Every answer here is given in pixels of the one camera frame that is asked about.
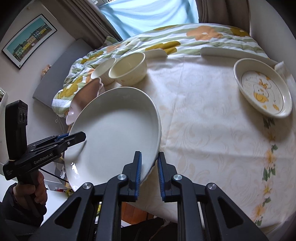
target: blue sky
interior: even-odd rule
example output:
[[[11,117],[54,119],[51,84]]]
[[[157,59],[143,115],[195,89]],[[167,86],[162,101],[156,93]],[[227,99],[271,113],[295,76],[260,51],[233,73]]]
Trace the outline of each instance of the blue sky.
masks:
[[[22,33],[15,38],[15,40],[7,47],[10,53],[13,53],[14,49],[21,43],[23,43],[27,38],[30,37],[31,33],[34,32],[39,27],[43,26],[45,23],[42,18],[37,19],[34,23],[29,25]]]

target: curtain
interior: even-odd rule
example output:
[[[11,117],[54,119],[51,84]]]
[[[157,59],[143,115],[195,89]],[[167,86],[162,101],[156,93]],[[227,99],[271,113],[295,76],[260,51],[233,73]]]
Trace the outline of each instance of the curtain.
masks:
[[[248,0],[196,0],[200,23],[219,23],[250,32]]]
[[[91,0],[41,0],[42,4],[75,39],[82,38],[93,48],[107,36],[122,38]]]
[[[198,23],[195,0],[115,0],[99,9],[123,39],[168,25]]]

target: wooden floor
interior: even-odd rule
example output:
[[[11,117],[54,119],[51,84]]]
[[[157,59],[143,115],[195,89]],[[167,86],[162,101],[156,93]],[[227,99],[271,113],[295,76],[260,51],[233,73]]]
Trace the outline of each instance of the wooden floor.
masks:
[[[129,224],[137,224],[142,221],[152,219],[154,215],[147,213],[141,209],[138,209],[126,202],[121,206],[121,220]]]

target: duck print plate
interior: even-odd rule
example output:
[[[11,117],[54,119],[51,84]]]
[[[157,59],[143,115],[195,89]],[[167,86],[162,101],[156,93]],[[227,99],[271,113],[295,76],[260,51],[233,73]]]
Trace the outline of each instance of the duck print plate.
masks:
[[[257,71],[247,71],[241,79],[242,87],[262,108],[272,114],[283,109],[282,94],[271,78]]]
[[[240,91],[255,109],[276,118],[284,118],[291,113],[289,89],[270,66],[259,60],[244,58],[235,63],[234,75]]]

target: white plate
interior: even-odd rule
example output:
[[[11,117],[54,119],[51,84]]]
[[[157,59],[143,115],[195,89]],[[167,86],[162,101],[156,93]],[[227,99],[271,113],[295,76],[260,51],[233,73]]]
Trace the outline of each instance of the white plate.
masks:
[[[275,118],[291,113],[288,86],[273,68],[259,60],[243,58],[235,63],[234,75],[241,93],[255,109]]]
[[[155,164],[161,123],[152,100],[132,87],[109,90],[80,113],[70,134],[83,131],[86,140],[65,152],[69,183],[76,191],[85,182],[98,185],[122,172],[135,151],[142,152],[141,182]]]

